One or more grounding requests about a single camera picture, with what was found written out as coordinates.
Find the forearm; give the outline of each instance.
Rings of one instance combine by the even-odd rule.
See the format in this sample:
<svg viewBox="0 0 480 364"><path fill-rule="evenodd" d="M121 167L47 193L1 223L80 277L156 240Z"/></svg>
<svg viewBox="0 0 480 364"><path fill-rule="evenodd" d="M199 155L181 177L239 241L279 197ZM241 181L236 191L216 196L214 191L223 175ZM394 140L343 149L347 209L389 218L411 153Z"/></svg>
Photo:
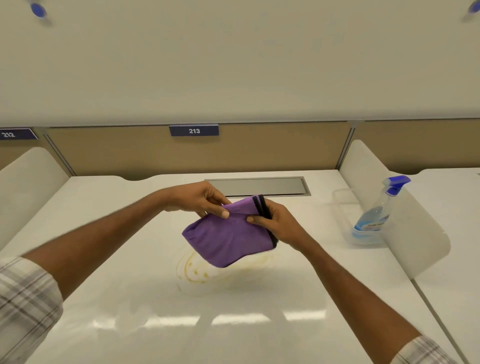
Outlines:
<svg viewBox="0 0 480 364"><path fill-rule="evenodd" d="M154 192L23 255L57 281L66 299L118 248L164 208L165 190Z"/></svg>
<svg viewBox="0 0 480 364"><path fill-rule="evenodd" d="M312 238L299 244L325 289L375 364L389 364L420 333L338 264Z"/></svg>

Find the tan partition panel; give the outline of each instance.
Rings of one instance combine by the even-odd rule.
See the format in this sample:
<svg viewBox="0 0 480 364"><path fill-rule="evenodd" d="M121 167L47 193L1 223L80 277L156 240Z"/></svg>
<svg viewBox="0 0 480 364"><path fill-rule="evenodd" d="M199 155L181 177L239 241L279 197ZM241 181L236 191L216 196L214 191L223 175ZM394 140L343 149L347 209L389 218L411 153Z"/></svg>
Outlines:
<svg viewBox="0 0 480 364"><path fill-rule="evenodd" d="M409 174L480 167L479 137L480 120L367 121L353 134L388 169Z"/></svg>
<svg viewBox="0 0 480 364"><path fill-rule="evenodd" d="M347 122L225 124L220 136L172 137L168 126L50 129L79 176L334 169Z"/></svg>
<svg viewBox="0 0 480 364"><path fill-rule="evenodd" d="M54 157L56 162L62 167L65 173L70 176L71 174L69 170L65 167L43 134L36 129L33 129L33 131L37 135L38 140L0 140L0 170L8 166L27 150L35 146L40 146L49 151L49 153Z"/></svg>

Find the purple microfiber towel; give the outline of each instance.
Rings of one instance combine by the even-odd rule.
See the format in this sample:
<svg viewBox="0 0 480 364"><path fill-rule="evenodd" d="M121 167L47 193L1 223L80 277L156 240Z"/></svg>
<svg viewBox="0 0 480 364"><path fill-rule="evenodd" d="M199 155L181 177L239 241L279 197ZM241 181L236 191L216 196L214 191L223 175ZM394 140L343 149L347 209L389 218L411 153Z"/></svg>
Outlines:
<svg viewBox="0 0 480 364"><path fill-rule="evenodd" d="M263 195L223 207L230 212L228 219L208 214L187 226L182 233L208 263L225 268L246 255L276 247L278 239L270 231L246 221L248 215L272 218Z"/></svg>

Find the clear plastic container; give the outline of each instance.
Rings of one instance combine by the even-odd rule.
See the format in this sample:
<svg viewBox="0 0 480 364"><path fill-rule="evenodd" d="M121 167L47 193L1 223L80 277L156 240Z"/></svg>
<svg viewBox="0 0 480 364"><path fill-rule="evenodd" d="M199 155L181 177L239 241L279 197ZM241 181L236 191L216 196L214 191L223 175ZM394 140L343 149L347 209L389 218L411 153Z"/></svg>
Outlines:
<svg viewBox="0 0 480 364"><path fill-rule="evenodd" d="M349 244L363 246L384 245L380 231L365 233L365 236L361 238L355 238L353 236L353 227L364 213L354 189L345 188L333 191L332 210L335 220L342 231L342 235Z"/></svg>

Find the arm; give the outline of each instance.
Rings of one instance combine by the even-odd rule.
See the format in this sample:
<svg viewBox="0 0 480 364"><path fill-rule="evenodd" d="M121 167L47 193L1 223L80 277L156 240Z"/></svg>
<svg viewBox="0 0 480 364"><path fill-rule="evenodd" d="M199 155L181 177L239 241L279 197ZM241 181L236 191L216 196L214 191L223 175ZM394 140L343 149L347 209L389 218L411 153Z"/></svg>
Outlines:
<svg viewBox="0 0 480 364"><path fill-rule="evenodd" d="M118 248L161 211L196 211L228 218L221 205L229 204L208 182L191 183L156 191L99 220L90 222L23 255L58 283L66 299Z"/></svg>
<svg viewBox="0 0 480 364"><path fill-rule="evenodd" d="M279 240L291 245L309 260L375 364L391 363L403 347L421 336L407 320L328 255L283 205L268 200L266 203L272 213L272 220L250 216L247 221L269 229Z"/></svg>

